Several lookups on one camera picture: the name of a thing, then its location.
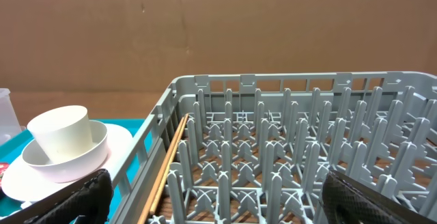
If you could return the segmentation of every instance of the chopstick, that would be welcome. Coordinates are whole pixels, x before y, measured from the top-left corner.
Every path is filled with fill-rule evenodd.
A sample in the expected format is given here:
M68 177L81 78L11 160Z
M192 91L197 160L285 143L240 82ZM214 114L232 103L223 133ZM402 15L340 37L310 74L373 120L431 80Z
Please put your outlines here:
M137 224L144 224L149 214L155 214L158 207L159 200L164 190L165 182L167 181L167 174L170 170L170 164L175 158L178 150L178 142L180 141L182 134L184 133L185 125L188 120L188 114L186 114L180 121L178 129L176 129L175 135L171 140L169 149L165 154L165 158L161 168L159 169L155 183L150 191L149 197L144 205L143 211L139 217Z

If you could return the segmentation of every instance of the dish rack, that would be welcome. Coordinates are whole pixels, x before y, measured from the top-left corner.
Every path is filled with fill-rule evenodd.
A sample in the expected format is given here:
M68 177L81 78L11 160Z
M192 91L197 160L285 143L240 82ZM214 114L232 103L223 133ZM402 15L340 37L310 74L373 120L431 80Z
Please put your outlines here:
M138 221L186 113L164 189L173 211L148 223L234 223L247 213L256 223L326 223L320 196L329 169L437 220L437 78L344 72L176 78L120 165L114 186L122 202L111 223ZM200 221L202 213L210 221Z

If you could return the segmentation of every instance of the white dish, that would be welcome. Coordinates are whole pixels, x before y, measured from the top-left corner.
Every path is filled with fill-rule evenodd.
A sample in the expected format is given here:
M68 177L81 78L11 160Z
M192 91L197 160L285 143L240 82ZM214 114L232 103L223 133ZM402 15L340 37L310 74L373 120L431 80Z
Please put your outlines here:
M133 140L127 129L114 124L105 125L108 129L108 156L99 169L107 169L111 174L111 179L113 179L117 172L117 166L123 163L123 156ZM19 156L3 175L1 188L12 199L34 203L56 193L73 182L51 182L27 166L22 156Z
M98 121L89 121L93 147L82 155L63 163L53 163L34 139L26 145L21 156L24 162L47 180L62 183L77 180L99 167L108 155L107 127Z
M54 163L63 163L94 147L87 108L70 105L33 118L27 129Z

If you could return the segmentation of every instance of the teal tray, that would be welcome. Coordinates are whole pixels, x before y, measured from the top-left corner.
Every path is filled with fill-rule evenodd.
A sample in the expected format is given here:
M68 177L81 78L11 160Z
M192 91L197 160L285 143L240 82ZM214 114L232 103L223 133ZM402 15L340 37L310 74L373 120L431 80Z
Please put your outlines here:
M132 136L137 133L140 126L143 124L144 119L99 119L105 124L116 124L120 125L129 130ZM22 131L19 135L10 139L7 143L0 146L0 162L2 163L12 163L15 158L20 156L24 147L33 139L31 133L28 130ZM145 141L145 149L149 152L149 149L152 145L152 137L150 134L146 137ZM126 174L128 176L129 181L131 182L135 174L139 169L139 161L135 156L134 160L130 164ZM109 218L111 218L115 211L117 210L118 205L120 204L122 198L120 195L120 191L118 186L114 190L114 196L111 201L111 206L109 210ZM8 216L14 211L20 210L21 202L10 199L7 196L3 196L0 199L0 216Z

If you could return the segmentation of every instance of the brown cardboard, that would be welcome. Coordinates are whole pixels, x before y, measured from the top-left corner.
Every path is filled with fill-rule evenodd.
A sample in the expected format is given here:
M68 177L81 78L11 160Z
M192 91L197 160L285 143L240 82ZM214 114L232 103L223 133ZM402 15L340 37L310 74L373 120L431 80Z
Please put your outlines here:
M183 74L437 74L437 0L0 0L0 85L160 92Z

